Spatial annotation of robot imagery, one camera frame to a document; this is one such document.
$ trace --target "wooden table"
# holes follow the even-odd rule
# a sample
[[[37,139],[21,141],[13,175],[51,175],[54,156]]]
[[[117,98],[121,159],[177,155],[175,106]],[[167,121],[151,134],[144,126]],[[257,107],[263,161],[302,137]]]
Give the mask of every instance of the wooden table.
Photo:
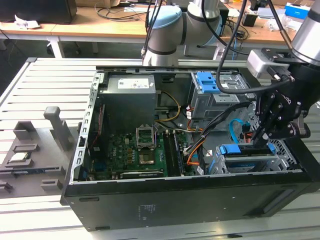
[[[241,3],[230,3],[226,6],[240,9]],[[119,18],[131,14],[131,12],[119,12],[111,14],[110,17]],[[146,16],[141,15],[140,17],[144,20]],[[280,32],[269,31],[264,26],[265,22],[264,19],[257,19],[254,27],[246,27],[249,37],[242,44],[243,47],[284,46],[285,43]],[[146,37],[144,21],[111,21],[98,16],[93,7],[78,7],[77,14],[71,24],[41,24],[39,29],[23,30],[15,26],[14,23],[0,23],[0,29],[11,39],[49,41],[56,58],[64,57],[61,41],[93,42],[93,51],[98,52],[97,42],[144,43]],[[222,39],[228,41],[230,34],[230,29],[226,27]],[[288,34],[293,38],[296,32],[290,30]],[[6,37],[0,33],[1,38],[5,39]]]
[[[227,8],[235,8],[240,10],[242,5],[242,2],[235,2],[235,3],[230,3],[230,4],[226,4]],[[230,17],[231,20],[233,20],[234,22],[237,21],[237,17]],[[249,37],[248,39],[245,40],[246,44],[273,44],[273,45],[284,45],[285,42],[280,34],[280,31],[270,31],[268,29],[267,26],[265,26],[265,23],[267,22],[267,20],[265,19],[259,19],[257,18],[255,21],[255,24],[253,27],[249,27],[246,26],[245,28],[248,30],[249,32]],[[293,39],[296,35],[296,31],[289,29],[287,31],[289,37],[291,39]],[[228,41],[230,39],[230,35],[231,35],[231,30],[229,27],[225,27],[224,32],[223,32],[223,37],[222,39],[225,41]]]

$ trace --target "metal rail table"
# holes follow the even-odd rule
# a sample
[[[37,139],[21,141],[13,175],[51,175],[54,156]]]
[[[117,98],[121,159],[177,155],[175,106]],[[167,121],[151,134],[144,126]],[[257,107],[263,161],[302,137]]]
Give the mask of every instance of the metal rail table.
[[[141,65],[139,60],[129,59],[38,58],[26,62],[0,97],[0,162],[15,138],[12,129],[17,121],[31,120],[36,128],[50,127],[43,111],[47,106],[59,106],[60,117],[66,119],[69,126],[76,126],[82,120],[96,66],[129,63]],[[203,60],[179,63],[218,65],[218,62]],[[225,64],[241,67],[245,62]],[[307,117],[312,135],[305,141],[318,160],[319,115],[320,109]],[[87,232],[71,208],[61,206],[59,200],[59,195],[0,199],[0,239],[209,240],[239,235],[244,240],[306,240],[320,236],[320,191],[300,196],[273,217],[95,232]]]

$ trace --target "motherboard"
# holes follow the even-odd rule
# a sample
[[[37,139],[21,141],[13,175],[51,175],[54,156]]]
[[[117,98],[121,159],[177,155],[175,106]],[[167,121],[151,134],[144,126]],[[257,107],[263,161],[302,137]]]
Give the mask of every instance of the motherboard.
[[[183,149],[187,146],[184,133],[150,134],[146,130],[140,132],[138,137],[134,132],[111,134],[107,142],[96,144],[91,149],[94,157],[89,178],[102,181],[193,174],[184,163]],[[154,141],[152,147],[141,148],[139,145],[151,141]]]

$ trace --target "yellow wire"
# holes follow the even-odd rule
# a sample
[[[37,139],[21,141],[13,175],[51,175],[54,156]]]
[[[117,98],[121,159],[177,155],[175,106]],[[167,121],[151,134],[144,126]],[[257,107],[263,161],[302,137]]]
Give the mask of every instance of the yellow wire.
[[[191,112],[191,111],[193,111],[193,110],[195,110],[195,108],[194,107],[192,107],[191,109],[189,109],[188,111],[189,112]],[[197,129],[196,128],[190,128],[190,127],[188,127],[188,123],[186,124],[186,129],[187,130],[189,130],[189,131],[192,131],[192,132],[195,132]]]
[[[170,118],[165,118],[165,119],[158,119],[158,120],[155,120],[155,122],[168,122],[168,121],[171,121],[173,119],[176,119],[179,114],[180,114],[180,108],[181,106],[179,105],[178,101],[171,95],[169,94],[168,92],[166,91],[161,91],[161,92],[164,92],[165,94],[167,94],[170,98],[172,98],[172,100],[176,103],[177,107],[178,107],[178,111],[176,112],[176,115],[173,116],[173,117],[170,117]]]

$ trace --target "black cable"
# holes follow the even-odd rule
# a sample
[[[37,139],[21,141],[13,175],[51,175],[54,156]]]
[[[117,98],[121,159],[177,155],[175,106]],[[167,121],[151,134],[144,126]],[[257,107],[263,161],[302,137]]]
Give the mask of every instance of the black cable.
[[[146,55],[146,53],[147,53],[147,47],[148,47],[149,39],[150,39],[150,37],[151,37],[152,28],[154,27],[155,22],[156,22],[156,20],[157,20],[157,17],[158,17],[160,8],[161,8],[161,6],[162,6],[162,2],[163,2],[163,0],[160,0],[160,4],[159,4],[159,7],[158,7],[157,11],[156,11],[156,7],[157,7],[157,6],[156,6],[156,5],[154,6],[154,10],[153,10],[153,13],[152,13],[152,16],[151,16],[151,25],[150,25],[150,27],[148,28],[148,31],[147,31],[147,33],[146,33],[146,38],[145,38],[145,42],[144,42],[144,46],[143,46],[143,48],[144,48],[144,54],[142,55],[142,58],[144,58],[145,55]]]
[[[148,8],[146,10],[146,16],[145,16],[145,32],[148,33],[148,26],[149,26],[149,13],[150,13],[150,7],[151,7],[152,0],[150,0],[148,4]]]
[[[234,21],[229,20],[229,19],[227,19],[227,20],[226,20],[226,23],[225,23],[225,25],[228,26],[228,27],[231,29],[232,32],[234,31],[235,24],[236,24],[236,23],[235,23]],[[245,31],[245,34],[244,34],[243,37],[240,37],[239,34],[237,34],[237,35],[235,36],[236,39],[239,40],[239,41],[244,41],[244,40],[248,39],[248,37],[249,37],[249,31],[248,31],[244,26],[241,26],[241,25],[240,25],[239,27],[242,28],[242,29]]]
[[[210,23],[208,22],[208,19],[207,19],[207,16],[206,16],[206,11],[205,11],[205,0],[202,0],[202,3],[201,3],[201,11],[202,11],[202,16],[203,16],[203,19],[205,21],[205,24],[208,26],[208,28],[210,29],[210,31],[212,32],[212,34],[216,37],[216,39],[219,40],[220,43],[222,43],[224,46],[227,46],[227,43],[225,41],[223,41],[221,39],[221,37],[219,37],[219,35],[215,32],[215,30],[211,27]],[[242,51],[238,51],[236,49],[230,49],[232,50],[233,52],[236,52],[238,54],[242,54],[242,55],[249,55],[249,53],[247,52],[242,52]]]
[[[221,112],[218,116],[213,118],[202,130],[200,133],[199,139],[191,146],[189,146],[188,152],[192,152],[195,147],[197,147],[204,139],[206,139],[207,135],[210,133],[211,130],[213,130],[218,124],[222,123],[227,119],[227,117],[232,113],[233,111],[240,109],[240,108],[247,108],[251,104],[250,101],[240,102],[235,105],[232,105],[228,107],[226,110]]]
[[[166,113],[166,117],[168,119],[171,118],[169,112]],[[170,120],[169,122],[172,123],[176,129],[181,129],[181,127],[179,127],[174,120]]]
[[[4,31],[2,31],[1,28],[0,28],[0,32],[6,37],[6,39],[8,39],[8,40],[16,47],[16,49],[19,50],[19,52],[20,52],[25,58],[28,58],[27,55],[25,55],[25,53],[14,43],[14,41],[12,41],[12,39],[10,39],[10,38],[4,33]]]
[[[232,44],[232,42],[235,39],[235,36],[237,34],[241,19],[243,17],[243,14],[244,14],[244,11],[245,11],[245,8],[246,8],[246,4],[247,4],[247,0],[243,0],[242,6],[241,6],[241,10],[240,10],[240,15],[239,15],[238,20],[237,20],[237,22],[235,24],[235,27],[234,27],[233,33],[231,35],[230,41],[227,44],[227,46],[226,46],[226,48],[225,48],[225,50],[223,52],[223,55],[221,57],[221,60],[220,60],[220,63],[219,63],[219,66],[218,66],[218,69],[217,69],[216,75],[215,75],[215,80],[216,80],[217,87],[219,88],[219,90],[222,93],[225,93],[225,94],[236,94],[237,95],[237,94],[251,94],[251,93],[264,92],[264,91],[277,89],[277,88],[279,88],[279,87],[281,87],[283,85],[286,85],[286,84],[291,82],[291,79],[289,77],[287,77],[284,81],[281,81],[281,82],[278,82],[278,83],[275,83],[275,84],[271,84],[271,85],[268,85],[268,86],[253,87],[253,88],[248,88],[248,89],[227,89],[227,88],[224,88],[221,85],[220,72],[221,72],[223,64],[224,64],[224,62],[226,60],[226,57],[227,57],[228,51],[229,51],[229,49],[231,47],[231,44]]]
[[[114,22],[130,22],[130,21],[138,21],[139,19],[143,20],[142,18],[140,18],[140,15],[146,13],[146,12],[136,13],[136,11],[132,9],[135,12],[135,14],[132,14],[132,15],[129,15],[129,16],[122,16],[122,17],[108,17],[109,14],[117,14],[119,12],[124,11],[124,9],[119,10],[117,12],[110,12],[108,8],[102,7],[99,10],[97,10],[97,3],[94,5],[94,9],[95,9],[96,14],[99,17],[107,19],[107,20],[110,20],[110,21],[114,21]],[[106,15],[103,15],[103,14],[100,13],[102,10],[107,10],[108,13]]]
[[[203,170],[203,174],[206,175],[206,162],[204,159],[204,148],[202,145],[196,150],[196,154],[198,156],[199,167]]]
[[[274,4],[272,3],[271,0],[267,0],[268,4],[269,4],[269,7],[271,9],[271,12],[274,16],[274,19],[276,21],[276,24],[278,25],[279,27],[279,30],[280,30],[280,33],[281,33],[281,36],[285,42],[285,44],[288,46],[289,49],[292,49],[292,44],[291,44],[291,39],[287,33],[287,31],[284,29],[284,27],[282,26],[281,24],[281,21],[278,17],[278,14],[277,14],[277,11],[275,10],[275,7],[274,7]]]

